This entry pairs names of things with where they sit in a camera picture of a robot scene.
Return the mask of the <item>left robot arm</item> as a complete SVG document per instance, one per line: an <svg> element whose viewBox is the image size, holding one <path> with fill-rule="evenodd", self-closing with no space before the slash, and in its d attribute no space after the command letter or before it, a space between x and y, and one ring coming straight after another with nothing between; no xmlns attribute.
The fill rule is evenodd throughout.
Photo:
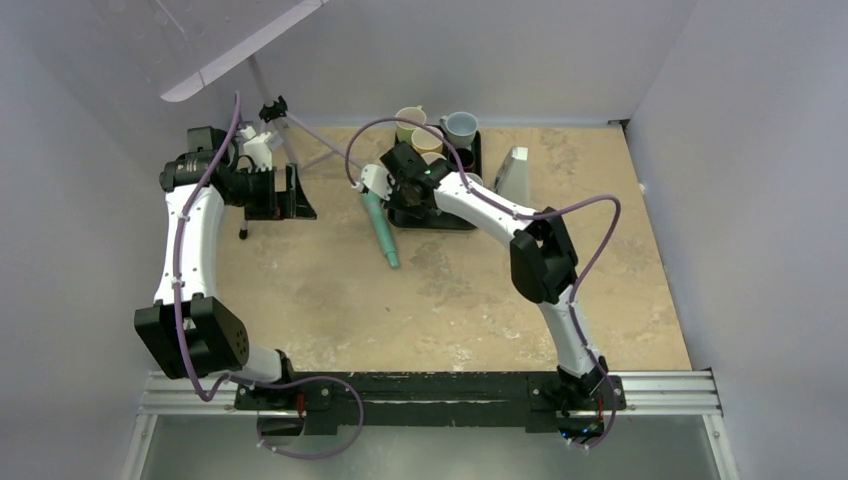
<svg viewBox="0 0 848 480"><path fill-rule="evenodd" d="M228 373L260 383L272 408L297 399L298 382L287 356L250 340L244 323L218 297L216 253L225 209L238 207L246 221L314 220L296 166L285 168L277 190L276 132L251 127L231 135L211 126L187 133L188 150L165 164L159 183L168 214L167 247L152 306L136 310L134 328L162 372L186 379Z"/></svg>

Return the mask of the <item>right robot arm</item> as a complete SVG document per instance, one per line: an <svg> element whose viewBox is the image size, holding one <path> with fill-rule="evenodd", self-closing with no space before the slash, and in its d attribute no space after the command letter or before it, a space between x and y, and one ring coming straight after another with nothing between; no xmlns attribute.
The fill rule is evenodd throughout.
<svg viewBox="0 0 848 480"><path fill-rule="evenodd" d="M578 303L578 256L561 214L509 202L452 162L427 162L406 143L394 145L380 162L383 173L367 185L377 187L389 207L417 217L456 216L508 250L515 290L539 308L551 334L564 404L576 408L594 401L607 368Z"/></svg>

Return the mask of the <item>blue patterned mug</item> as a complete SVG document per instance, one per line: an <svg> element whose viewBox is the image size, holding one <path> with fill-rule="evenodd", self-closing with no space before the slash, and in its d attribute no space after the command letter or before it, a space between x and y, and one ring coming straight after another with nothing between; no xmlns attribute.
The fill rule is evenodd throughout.
<svg viewBox="0 0 848 480"><path fill-rule="evenodd" d="M472 173L472 172L467 172L467 173L466 173L466 177L467 177L470 181L472 181L472 182L474 182L474 183L476 183L476 184L478 184L478 185L482 185L482 184L483 184L483 180L482 180L482 178L481 178L479 175L476 175L476 174L474 174L474 173Z"/></svg>

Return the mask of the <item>pink cup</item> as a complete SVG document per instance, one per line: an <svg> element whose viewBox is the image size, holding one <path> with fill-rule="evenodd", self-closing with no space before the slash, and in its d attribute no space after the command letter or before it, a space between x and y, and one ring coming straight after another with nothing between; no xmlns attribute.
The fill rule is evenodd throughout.
<svg viewBox="0 0 848 480"><path fill-rule="evenodd" d="M437 152L425 152L421 154L421 157L427 165L431 165L438 160L445 160L445 157Z"/></svg>

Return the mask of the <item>green cup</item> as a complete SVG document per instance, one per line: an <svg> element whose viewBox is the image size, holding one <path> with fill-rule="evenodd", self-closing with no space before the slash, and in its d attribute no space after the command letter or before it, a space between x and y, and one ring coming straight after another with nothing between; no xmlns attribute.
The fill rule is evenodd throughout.
<svg viewBox="0 0 848 480"><path fill-rule="evenodd" d="M399 142L409 143L414 131L427 122L421 105L403 107L396 112L395 118L395 136Z"/></svg>

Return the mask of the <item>brown mug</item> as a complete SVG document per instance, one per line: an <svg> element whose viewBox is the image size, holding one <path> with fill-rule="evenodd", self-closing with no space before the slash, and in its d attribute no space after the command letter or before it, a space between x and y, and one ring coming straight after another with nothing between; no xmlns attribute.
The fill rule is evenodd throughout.
<svg viewBox="0 0 848 480"><path fill-rule="evenodd" d="M458 148L457 153L462 170L464 172L473 172L476 165L476 156L474 152L466 148Z"/></svg>

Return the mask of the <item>white mug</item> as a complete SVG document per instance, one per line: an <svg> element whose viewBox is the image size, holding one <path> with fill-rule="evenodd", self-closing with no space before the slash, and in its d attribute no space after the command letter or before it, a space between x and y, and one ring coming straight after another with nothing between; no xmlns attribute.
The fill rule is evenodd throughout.
<svg viewBox="0 0 848 480"><path fill-rule="evenodd" d="M445 138L455 148L468 148L478 132L478 119L475 115L458 111L439 119L439 126Z"/></svg>

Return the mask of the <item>yellow mug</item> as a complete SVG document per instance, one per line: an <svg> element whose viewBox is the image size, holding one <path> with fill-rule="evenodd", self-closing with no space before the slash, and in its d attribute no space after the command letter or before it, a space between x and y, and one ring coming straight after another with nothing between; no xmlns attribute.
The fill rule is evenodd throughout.
<svg viewBox="0 0 848 480"><path fill-rule="evenodd" d="M443 149L443 134L438 130L416 128L410 136L413 149L421 155L425 153L441 153Z"/></svg>

